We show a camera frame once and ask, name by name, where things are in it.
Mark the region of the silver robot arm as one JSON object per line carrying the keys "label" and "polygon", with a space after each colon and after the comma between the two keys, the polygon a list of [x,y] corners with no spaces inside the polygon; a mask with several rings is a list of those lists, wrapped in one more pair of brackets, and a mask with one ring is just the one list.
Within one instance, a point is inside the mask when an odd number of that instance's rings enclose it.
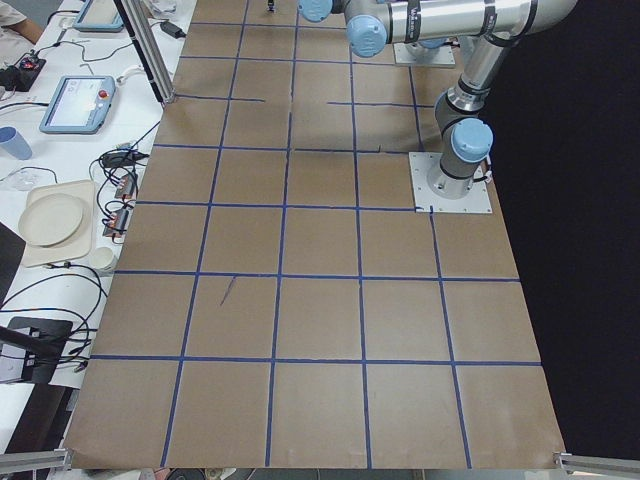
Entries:
{"label": "silver robot arm", "polygon": [[438,49],[441,47],[459,47],[460,43],[457,40],[452,40],[450,38],[436,38],[436,39],[428,39],[428,40],[420,40],[418,42],[412,43],[413,47],[420,47],[424,49]]}
{"label": "silver robot arm", "polygon": [[453,125],[482,110],[508,53],[530,34],[547,30],[574,9],[574,1],[300,1],[298,11],[313,23],[342,14],[352,52],[371,58],[391,45],[405,66],[455,65],[446,42],[460,43],[464,70],[435,104],[441,135],[452,141]]}

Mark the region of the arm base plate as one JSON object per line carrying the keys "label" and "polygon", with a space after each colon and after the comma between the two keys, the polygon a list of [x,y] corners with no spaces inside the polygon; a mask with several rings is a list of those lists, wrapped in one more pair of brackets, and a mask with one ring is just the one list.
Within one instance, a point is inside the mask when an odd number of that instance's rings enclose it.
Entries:
{"label": "arm base plate", "polygon": [[423,66],[430,68],[454,68],[456,61],[451,47],[424,49],[412,44],[397,43],[393,45],[395,62],[405,66]]}
{"label": "arm base plate", "polygon": [[441,169],[442,154],[410,152],[409,163],[415,210],[424,213],[491,214],[488,186],[477,166],[467,179],[454,179]]}

